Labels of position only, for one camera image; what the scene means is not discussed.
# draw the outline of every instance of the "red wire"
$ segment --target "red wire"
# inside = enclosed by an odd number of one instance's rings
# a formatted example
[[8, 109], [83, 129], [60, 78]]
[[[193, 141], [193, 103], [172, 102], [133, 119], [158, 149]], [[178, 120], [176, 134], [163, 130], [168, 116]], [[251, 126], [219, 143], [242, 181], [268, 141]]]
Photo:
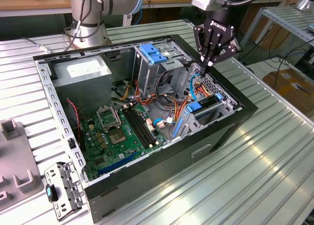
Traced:
[[201, 91], [204, 95], [208, 96], [206, 92], [204, 92], [202, 89], [198, 88], [199, 91]]
[[70, 100], [67, 100], [72, 106], [73, 106], [73, 109], [74, 109], [74, 111], [75, 111], [75, 115], [77, 116], [77, 122], [78, 122], [78, 139], [80, 138], [80, 129], [79, 129], [79, 114], [78, 114], [78, 111], [77, 111], [77, 108], [76, 108], [76, 106], [73, 104], [73, 102], [72, 101], [70, 101]]
[[178, 115], [176, 116], [176, 121], [178, 120], [178, 118], [179, 118], [179, 116], [180, 116], [182, 110], [184, 109], [184, 107], [185, 107], [185, 105], [186, 105], [186, 103], [187, 103], [187, 101], [188, 101], [188, 99], [189, 99], [190, 97], [191, 97], [191, 96], [188, 95], [188, 97], [187, 97], [187, 98], [185, 99], [185, 101], [183, 102], [183, 104], [182, 104], [182, 106], [181, 106], [181, 108], [180, 108], [180, 111], [179, 111]]

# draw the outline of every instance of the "blue button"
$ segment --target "blue button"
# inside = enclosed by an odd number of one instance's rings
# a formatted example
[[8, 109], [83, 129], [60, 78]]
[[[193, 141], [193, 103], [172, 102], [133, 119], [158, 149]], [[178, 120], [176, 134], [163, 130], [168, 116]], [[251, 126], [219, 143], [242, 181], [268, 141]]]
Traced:
[[216, 93], [215, 96], [219, 101], [222, 101], [224, 99], [224, 97], [220, 93]]
[[193, 112], [193, 109], [192, 109], [190, 106], [187, 106], [186, 109], [187, 109], [190, 113]]
[[47, 188], [47, 195], [51, 196], [51, 189], [50, 189], [50, 187]]

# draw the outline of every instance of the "aluminum profile table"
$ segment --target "aluminum profile table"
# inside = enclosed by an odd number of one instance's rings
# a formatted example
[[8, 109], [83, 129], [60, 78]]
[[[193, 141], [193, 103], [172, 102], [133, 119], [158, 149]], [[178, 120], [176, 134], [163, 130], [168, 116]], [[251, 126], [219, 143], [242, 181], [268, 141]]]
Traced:
[[[177, 33], [194, 48], [192, 26], [172, 21], [108, 30], [114, 42]], [[62, 35], [34, 38], [54, 52]], [[43, 54], [23, 40], [0, 42], [0, 120], [21, 121], [42, 175], [69, 161], [32, 61]], [[301, 224], [314, 208], [313, 123], [236, 59], [217, 69], [258, 106], [218, 151], [97, 224]], [[57, 224], [42, 191], [0, 212], [1, 224]], [[92, 224], [86, 205], [60, 224]]]
[[246, 45], [263, 16], [269, 18], [269, 22], [255, 43], [259, 43], [267, 31], [271, 28], [271, 26], [274, 23], [277, 23], [305, 42], [311, 41], [309, 44], [314, 45], [314, 33], [311, 32], [308, 28], [309, 25], [314, 24], [314, 12], [302, 12], [293, 6], [278, 6], [260, 9], [246, 35], [244, 36], [241, 46], [244, 47]]

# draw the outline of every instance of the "orange wires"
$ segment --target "orange wires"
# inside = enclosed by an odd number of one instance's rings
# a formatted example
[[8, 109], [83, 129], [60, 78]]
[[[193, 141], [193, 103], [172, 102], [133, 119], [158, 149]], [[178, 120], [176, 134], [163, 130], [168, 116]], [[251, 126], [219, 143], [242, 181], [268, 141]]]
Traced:
[[203, 90], [207, 93], [207, 95], [210, 96], [210, 93], [206, 90], [203, 84], [202, 84], [202, 87], [203, 87]]
[[124, 94], [123, 97], [121, 97], [121, 98], [119, 99], [120, 101], [123, 101], [123, 100], [125, 100], [125, 99], [127, 98], [128, 93], [129, 93], [129, 88], [130, 88], [130, 85], [127, 85], [126, 93]]
[[186, 100], [182, 103], [181, 108], [180, 108], [180, 111], [178, 112], [177, 115], [175, 115], [175, 122], [177, 122], [177, 120], [178, 120], [178, 118], [179, 118], [179, 116], [180, 116], [182, 110], [185, 108], [186, 103], [187, 103], [187, 101], [189, 100], [190, 97], [191, 97], [191, 95], [189, 94], [189, 95], [187, 96]]
[[152, 101], [156, 99], [155, 94], [152, 94], [151, 96], [149, 96], [149, 97], [147, 98], [147, 100], [143, 101], [143, 100], [141, 99], [141, 96], [140, 96], [141, 93], [139, 92], [139, 87], [138, 87], [137, 81], [135, 81], [135, 86], [136, 86], [136, 90], [135, 90], [135, 99], [136, 99], [140, 104], [146, 106], [146, 105], [149, 105], [150, 103], [152, 103]]
[[177, 109], [179, 108], [178, 102], [176, 101], [176, 99], [173, 96], [170, 96], [170, 95], [167, 95], [167, 94], [164, 94], [164, 96], [165, 97], [170, 97], [173, 100], [173, 102], [175, 103], [175, 121], [176, 121]]
[[73, 107], [74, 112], [75, 112], [75, 115], [76, 115], [76, 117], [77, 117], [77, 122], [78, 122], [78, 139], [80, 139], [79, 116], [78, 116], [79, 114], [78, 114], [77, 108], [76, 108], [76, 106], [73, 104], [72, 101], [67, 100], [67, 102], [70, 103], [70, 105]]

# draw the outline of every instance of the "metal bracket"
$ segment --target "metal bracket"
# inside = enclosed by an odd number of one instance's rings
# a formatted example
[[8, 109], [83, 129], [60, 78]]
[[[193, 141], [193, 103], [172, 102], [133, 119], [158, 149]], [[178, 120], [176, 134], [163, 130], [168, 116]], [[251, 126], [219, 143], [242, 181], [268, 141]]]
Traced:
[[79, 175], [72, 162], [56, 163], [45, 171], [48, 186], [46, 193], [52, 202], [58, 221], [79, 211], [86, 203], [85, 193]]

